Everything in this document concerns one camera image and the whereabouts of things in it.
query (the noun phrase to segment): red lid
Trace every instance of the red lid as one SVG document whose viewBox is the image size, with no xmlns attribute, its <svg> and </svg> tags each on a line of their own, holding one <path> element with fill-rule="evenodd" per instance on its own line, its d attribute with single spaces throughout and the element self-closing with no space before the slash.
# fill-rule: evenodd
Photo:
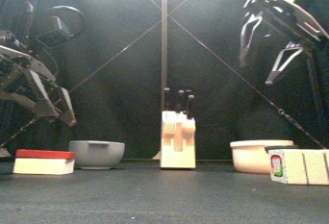
<svg viewBox="0 0 329 224">
<path fill-rule="evenodd" d="M 43 150 L 16 150 L 17 158 L 35 158 L 35 159 L 74 159 L 75 152 L 68 151 L 43 151 Z"/>
</svg>

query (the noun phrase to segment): gray bowl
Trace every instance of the gray bowl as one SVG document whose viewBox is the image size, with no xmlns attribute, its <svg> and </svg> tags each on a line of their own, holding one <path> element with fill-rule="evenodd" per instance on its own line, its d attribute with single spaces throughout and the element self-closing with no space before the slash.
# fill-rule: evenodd
<svg viewBox="0 0 329 224">
<path fill-rule="evenodd" d="M 124 143 L 74 140 L 69 141 L 68 150 L 76 152 L 76 168 L 110 169 L 119 164 L 122 160 Z"/>
</svg>

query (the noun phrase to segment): white bowl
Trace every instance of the white bowl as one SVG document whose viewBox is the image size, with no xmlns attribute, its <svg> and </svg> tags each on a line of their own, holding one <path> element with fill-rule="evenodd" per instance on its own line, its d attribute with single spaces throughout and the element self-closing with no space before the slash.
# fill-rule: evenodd
<svg viewBox="0 0 329 224">
<path fill-rule="evenodd" d="M 124 143 L 74 140 L 69 141 L 68 150 L 76 152 L 76 168 L 110 169 L 122 160 Z"/>
<path fill-rule="evenodd" d="M 293 141 L 265 139 L 231 142 L 235 169 L 245 173 L 270 174 L 270 160 L 265 147 L 275 145 L 293 145 Z"/>
</svg>

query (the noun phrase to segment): vertical pole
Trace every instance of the vertical pole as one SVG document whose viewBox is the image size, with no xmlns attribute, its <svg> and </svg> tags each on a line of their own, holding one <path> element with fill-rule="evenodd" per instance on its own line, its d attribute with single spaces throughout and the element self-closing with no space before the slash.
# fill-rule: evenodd
<svg viewBox="0 0 329 224">
<path fill-rule="evenodd" d="M 160 110 L 164 111 L 164 88 L 167 87 L 167 8 L 168 1 L 162 0 L 162 80 L 160 80 Z"/>
</svg>

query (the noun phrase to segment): wooden knife block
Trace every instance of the wooden knife block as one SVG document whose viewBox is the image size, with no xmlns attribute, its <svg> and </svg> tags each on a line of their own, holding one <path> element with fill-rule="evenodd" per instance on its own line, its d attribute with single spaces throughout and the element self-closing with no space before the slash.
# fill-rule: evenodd
<svg viewBox="0 0 329 224">
<path fill-rule="evenodd" d="M 195 168 L 195 120 L 162 112 L 160 167 Z"/>
</svg>

